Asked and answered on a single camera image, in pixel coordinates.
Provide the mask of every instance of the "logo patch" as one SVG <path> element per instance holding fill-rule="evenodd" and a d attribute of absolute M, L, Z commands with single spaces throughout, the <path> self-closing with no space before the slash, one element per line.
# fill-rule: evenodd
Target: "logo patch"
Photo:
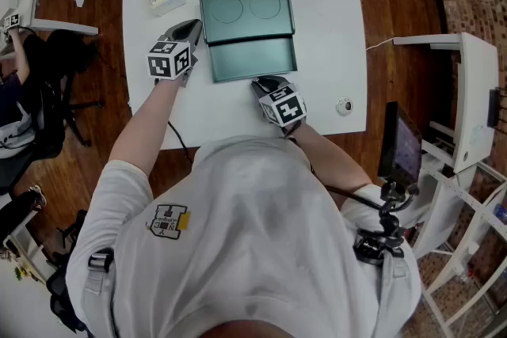
<path fill-rule="evenodd" d="M 181 231 L 187 229 L 189 219 L 190 212 L 187 212 L 186 206 L 159 204 L 148 229 L 156 237 L 177 240 Z"/>

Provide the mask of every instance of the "table leg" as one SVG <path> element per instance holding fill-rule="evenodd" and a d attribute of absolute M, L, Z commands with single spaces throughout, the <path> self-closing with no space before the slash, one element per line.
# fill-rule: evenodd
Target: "table leg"
<path fill-rule="evenodd" d="M 69 30 L 87 36 L 96 36 L 98 34 L 98 28 L 90 25 L 76 25 L 65 21 L 44 20 L 41 18 L 34 18 L 30 28 L 41 31 Z"/>

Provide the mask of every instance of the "white cable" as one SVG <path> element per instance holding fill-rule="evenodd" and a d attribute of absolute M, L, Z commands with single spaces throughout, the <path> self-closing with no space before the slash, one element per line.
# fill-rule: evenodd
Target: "white cable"
<path fill-rule="evenodd" d="M 394 37 L 391 37 L 389 40 L 382 41 L 381 43 L 378 43 L 377 45 L 372 45 L 371 47 L 366 48 L 366 51 L 367 51 L 367 50 L 371 50 L 372 48 L 376 48 L 376 47 L 378 47 L 379 45 L 385 44 L 386 42 L 391 41 L 391 40 L 393 40 L 393 39 L 394 39 Z"/>

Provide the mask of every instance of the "small round object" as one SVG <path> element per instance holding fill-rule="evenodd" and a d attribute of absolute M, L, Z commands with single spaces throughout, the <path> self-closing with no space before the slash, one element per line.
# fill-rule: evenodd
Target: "small round object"
<path fill-rule="evenodd" d="M 243 14 L 240 0 L 215 0 L 212 4 L 213 17 L 226 25 L 234 23 Z"/>
<path fill-rule="evenodd" d="M 280 0 L 250 0 L 250 10 L 259 18 L 273 18 L 280 12 Z"/>
<path fill-rule="evenodd" d="M 348 97 L 341 97 L 336 102 L 336 111 L 340 116 L 348 116 L 354 109 L 352 101 Z"/>

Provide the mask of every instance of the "sneaker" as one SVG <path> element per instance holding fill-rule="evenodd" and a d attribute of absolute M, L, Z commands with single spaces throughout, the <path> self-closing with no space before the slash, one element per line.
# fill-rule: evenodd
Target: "sneaker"
<path fill-rule="evenodd" d="M 43 194 L 42 189 L 40 188 L 40 186 L 38 184 L 36 184 L 35 186 L 30 186 L 29 191 L 39 194 L 40 197 L 39 197 L 39 199 L 37 199 L 37 202 L 41 206 L 45 206 L 46 204 L 48 204 L 48 201 L 46 200 L 46 196 Z"/>

